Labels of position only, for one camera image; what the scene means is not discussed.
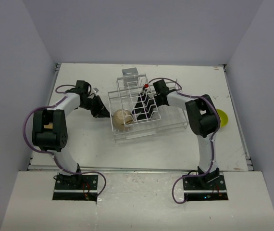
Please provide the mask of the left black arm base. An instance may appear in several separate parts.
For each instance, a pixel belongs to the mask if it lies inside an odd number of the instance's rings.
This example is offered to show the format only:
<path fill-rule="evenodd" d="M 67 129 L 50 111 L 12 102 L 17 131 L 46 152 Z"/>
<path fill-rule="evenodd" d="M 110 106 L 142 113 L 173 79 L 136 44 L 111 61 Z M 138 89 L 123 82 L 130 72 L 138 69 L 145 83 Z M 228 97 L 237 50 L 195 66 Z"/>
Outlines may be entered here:
<path fill-rule="evenodd" d="M 55 179 L 52 197 L 54 201 L 97 201 L 98 175 L 58 174 L 53 178 Z"/>

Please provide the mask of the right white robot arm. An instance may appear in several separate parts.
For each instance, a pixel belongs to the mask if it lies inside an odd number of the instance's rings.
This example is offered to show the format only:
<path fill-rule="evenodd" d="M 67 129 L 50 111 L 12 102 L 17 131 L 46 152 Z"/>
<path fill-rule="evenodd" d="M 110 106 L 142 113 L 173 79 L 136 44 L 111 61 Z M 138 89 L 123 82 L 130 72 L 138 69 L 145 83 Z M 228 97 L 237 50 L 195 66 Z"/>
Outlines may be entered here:
<path fill-rule="evenodd" d="M 199 145 L 199 165 L 197 175 L 188 175 L 190 183 L 198 183 L 203 189 L 210 188 L 219 177 L 219 168 L 215 155 L 215 136 L 220 128 L 221 120 L 208 94 L 191 96 L 182 93 L 182 87 L 177 81 L 174 89 L 170 89 L 166 78 L 152 79 L 154 96 L 146 96 L 149 83 L 142 87 L 132 114 L 137 120 L 150 118 L 156 107 L 166 105 L 185 110 L 192 132 L 197 136 Z"/>

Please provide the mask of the yellow-green bowl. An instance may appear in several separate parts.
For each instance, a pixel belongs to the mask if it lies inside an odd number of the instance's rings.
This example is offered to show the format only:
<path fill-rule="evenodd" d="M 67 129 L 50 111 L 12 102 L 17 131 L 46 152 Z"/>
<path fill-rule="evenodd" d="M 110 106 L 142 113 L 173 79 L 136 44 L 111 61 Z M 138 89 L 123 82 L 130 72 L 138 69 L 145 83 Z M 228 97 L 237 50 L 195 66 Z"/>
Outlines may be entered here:
<path fill-rule="evenodd" d="M 228 124 L 229 118 L 228 115 L 225 111 L 221 110 L 221 109 L 216 109 L 218 116 L 220 118 L 220 127 L 223 128 Z"/>

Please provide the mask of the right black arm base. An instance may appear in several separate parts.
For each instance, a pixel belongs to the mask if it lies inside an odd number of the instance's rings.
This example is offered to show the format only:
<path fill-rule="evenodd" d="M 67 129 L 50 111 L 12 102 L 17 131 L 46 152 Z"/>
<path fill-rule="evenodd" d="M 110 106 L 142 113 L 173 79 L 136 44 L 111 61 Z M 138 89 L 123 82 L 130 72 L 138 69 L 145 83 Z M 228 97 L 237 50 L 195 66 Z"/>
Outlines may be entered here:
<path fill-rule="evenodd" d="M 184 178 L 182 182 L 186 202 L 229 200 L 223 173 L 209 182 L 197 177 Z"/>

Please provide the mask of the beige bowl with drawing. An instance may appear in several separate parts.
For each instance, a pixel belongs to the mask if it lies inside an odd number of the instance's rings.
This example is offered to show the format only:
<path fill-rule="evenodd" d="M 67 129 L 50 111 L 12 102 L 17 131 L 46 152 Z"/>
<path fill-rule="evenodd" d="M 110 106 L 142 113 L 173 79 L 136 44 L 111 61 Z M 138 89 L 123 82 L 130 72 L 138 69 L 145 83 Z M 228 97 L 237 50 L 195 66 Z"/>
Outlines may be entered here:
<path fill-rule="evenodd" d="M 119 131 L 128 129 L 128 125 L 133 123 L 133 117 L 129 110 L 117 110 L 112 116 L 112 124 Z"/>

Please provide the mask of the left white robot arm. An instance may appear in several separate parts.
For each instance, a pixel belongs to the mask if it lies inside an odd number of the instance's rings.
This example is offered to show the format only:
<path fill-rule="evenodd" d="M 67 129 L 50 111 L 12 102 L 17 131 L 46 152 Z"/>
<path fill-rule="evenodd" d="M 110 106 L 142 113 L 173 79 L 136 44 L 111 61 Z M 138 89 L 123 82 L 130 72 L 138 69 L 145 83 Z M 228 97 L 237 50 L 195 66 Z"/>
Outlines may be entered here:
<path fill-rule="evenodd" d="M 51 106 L 33 110 L 32 144 L 33 151 L 48 154 L 55 162 L 61 175 L 67 176 L 66 183 L 72 189 L 82 186 L 83 177 L 79 164 L 65 148 L 69 140 L 66 118 L 79 108 L 89 110 L 94 118 L 109 118 L 110 113 L 92 86 L 78 80 L 64 91 L 63 98 Z"/>

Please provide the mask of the white wire dish rack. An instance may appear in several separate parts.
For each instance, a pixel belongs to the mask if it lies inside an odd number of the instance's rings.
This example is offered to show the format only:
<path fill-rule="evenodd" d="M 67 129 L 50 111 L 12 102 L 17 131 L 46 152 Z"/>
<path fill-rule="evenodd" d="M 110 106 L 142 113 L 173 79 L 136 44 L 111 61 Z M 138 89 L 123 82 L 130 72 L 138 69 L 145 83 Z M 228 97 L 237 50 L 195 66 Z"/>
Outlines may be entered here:
<path fill-rule="evenodd" d="M 172 129 L 186 129 L 186 112 L 155 100 L 153 82 L 145 74 L 126 75 L 108 92 L 111 127 L 115 141 L 154 135 Z"/>

